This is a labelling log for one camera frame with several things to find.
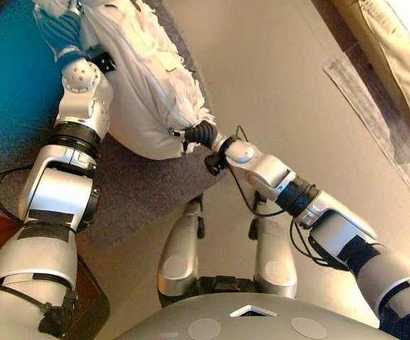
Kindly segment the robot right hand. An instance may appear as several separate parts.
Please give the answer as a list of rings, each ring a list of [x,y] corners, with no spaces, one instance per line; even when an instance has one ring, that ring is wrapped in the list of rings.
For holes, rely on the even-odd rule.
[[[183,130],[175,130],[171,128],[169,130],[172,138],[181,140],[183,145],[183,151],[187,151],[189,145],[202,145],[208,149],[213,149],[222,139],[222,135],[215,125],[208,121],[202,121],[195,127],[187,127]]]

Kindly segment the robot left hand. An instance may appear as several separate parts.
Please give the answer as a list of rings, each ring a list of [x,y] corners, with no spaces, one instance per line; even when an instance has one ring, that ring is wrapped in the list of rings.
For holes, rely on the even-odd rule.
[[[40,34],[62,69],[85,56],[81,49],[80,1],[33,1]]]

